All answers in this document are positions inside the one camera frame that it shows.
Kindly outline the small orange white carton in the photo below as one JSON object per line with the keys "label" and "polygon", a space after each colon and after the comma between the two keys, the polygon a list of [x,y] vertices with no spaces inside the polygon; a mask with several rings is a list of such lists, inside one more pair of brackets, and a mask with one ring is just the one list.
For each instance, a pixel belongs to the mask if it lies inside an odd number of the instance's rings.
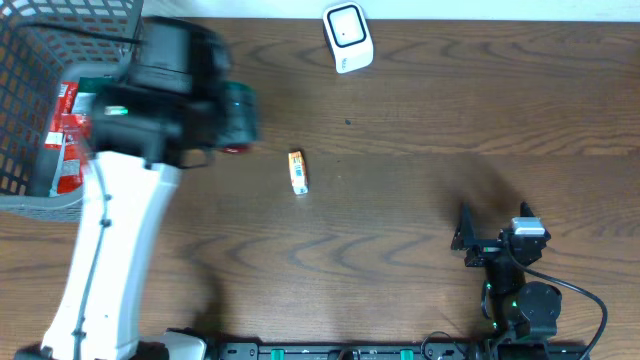
{"label": "small orange white carton", "polygon": [[309,191],[306,173],[306,164],[301,151],[288,154],[289,173],[293,192],[296,195],[304,195]]}

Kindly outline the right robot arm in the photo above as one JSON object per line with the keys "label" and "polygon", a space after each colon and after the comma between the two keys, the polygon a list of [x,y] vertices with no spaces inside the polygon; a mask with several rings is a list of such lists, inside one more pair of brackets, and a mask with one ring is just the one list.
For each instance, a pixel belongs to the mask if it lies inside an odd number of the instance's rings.
{"label": "right robot arm", "polygon": [[461,207],[451,248],[466,252],[467,267],[485,270],[481,310],[494,326],[491,337],[469,347],[467,359],[552,357],[548,340],[557,334],[562,294],[553,285],[525,279],[525,268],[541,258],[549,240],[550,233],[526,203],[491,239],[476,236],[469,206]]}

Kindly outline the green lid jar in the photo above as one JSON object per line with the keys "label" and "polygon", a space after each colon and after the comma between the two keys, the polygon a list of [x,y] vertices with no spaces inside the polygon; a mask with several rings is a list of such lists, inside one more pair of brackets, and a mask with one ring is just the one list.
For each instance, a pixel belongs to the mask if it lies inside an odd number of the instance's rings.
{"label": "green lid jar", "polygon": [[239,82],[225,84],[225,123],[217,148],[228,154],[247,152],[259,140],[258,109],[254,90]]}

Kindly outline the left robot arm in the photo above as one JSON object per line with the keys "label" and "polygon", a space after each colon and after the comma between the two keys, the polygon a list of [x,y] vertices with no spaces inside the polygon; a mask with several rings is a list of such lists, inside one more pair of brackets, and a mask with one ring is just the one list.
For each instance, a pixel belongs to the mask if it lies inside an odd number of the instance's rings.
{"label": "left robot arm", "polygon": [[166,208],[192,150],[226,124],[229,54],[213,31],[155,17],[138,55],[92,102],[83,208],[58,311],[20,359],[129,359]]}

